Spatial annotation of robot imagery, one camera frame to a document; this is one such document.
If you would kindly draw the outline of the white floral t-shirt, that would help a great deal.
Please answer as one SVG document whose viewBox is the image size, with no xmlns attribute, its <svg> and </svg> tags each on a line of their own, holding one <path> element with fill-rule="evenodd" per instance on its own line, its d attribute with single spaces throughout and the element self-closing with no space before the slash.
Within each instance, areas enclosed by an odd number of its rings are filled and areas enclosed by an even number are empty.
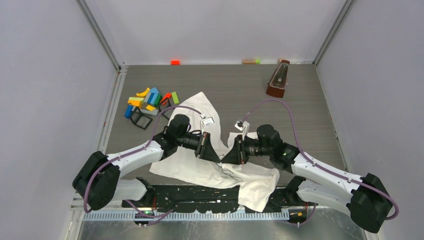
<svg viewBox="0 0 424 240">
<path fill-rule="evenodd" d="M 220 117 L 202 91 L 183 101 L 170 118 L 173 119 L 177 114 L 186 115 L 192 128 L 198 130 L 201 127 L 199 113 L 213 118 L 214 122 L 205 130 L 210 133 L 212 147 L 222 159 L 230 149 L 221 140 Z M 183 147 L 179 147 L 170 157 L 152 163 L 149 171 L 159 176 L 209 188 L 238 187 L 238 204 L 256 212 L 265 209 L 280 178 L 280 172 L 276 168 L 266 168 L 254 163 L 214 163 L 196 158 L 193 150 Z"/>
</svg>

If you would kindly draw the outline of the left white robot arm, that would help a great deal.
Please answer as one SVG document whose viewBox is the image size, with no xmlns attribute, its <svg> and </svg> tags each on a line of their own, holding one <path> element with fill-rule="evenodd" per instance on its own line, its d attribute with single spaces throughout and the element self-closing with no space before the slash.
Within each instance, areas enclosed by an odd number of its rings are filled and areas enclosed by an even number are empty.
<svg viewBox="0 0 424 240">
<path fill-rule="evenodd" d="M 179 147 L 193 150 L 194 157 L 219 163 L 210 133 L 189 131 L 190 120 L 177 114 L 151 140 L 126 151 L 106 155 L 96 151 L 90 155 L 72 182 L 72 187 L 83 197 L 84 210 L 97 211 L 111 201 L 133 200 L 141 207 L 153 202 L 153 193 L 143 179 L 124 180 L 128 173 L 145 165 L 162 161 L 177 152 Z"/>
</svg>

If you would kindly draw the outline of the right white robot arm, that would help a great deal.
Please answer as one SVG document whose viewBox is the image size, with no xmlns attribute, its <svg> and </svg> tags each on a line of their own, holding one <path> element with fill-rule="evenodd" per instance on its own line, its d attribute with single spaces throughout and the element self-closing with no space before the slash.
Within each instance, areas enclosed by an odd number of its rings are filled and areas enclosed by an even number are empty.
<svg viewBox="0 0 424 240">
<path fill-rule="evenodd" d="M 234 138 L 223 164 L 245 165 L 250 157 L 269 157 L 278 169 L 293 174 L 285 198 L 291 205 L 302 201 L 326 206 L 345 215 L 360 228 L 377 233 L 391 210 L 399 209 L 382 181 L 375 175 L 349 173 L 313 158 L 297 146 L 284 142 L 270 124 L 260 125 L 255 138 L 249 137 L 248 126 L 238 122 L 241 134 Z"/>
</svg>

